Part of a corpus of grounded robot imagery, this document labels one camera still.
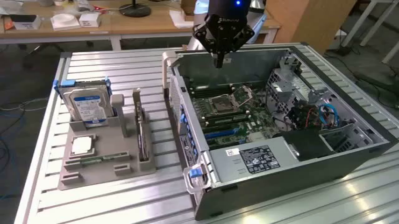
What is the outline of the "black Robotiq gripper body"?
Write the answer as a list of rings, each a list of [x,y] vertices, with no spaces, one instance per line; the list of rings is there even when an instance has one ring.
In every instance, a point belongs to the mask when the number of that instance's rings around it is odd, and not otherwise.
[[[206,22],[217,24],[217,32],[221,26],[241,27],[246,25],[246,14],[250,1],[248,0],[210,0],[208,7]]]

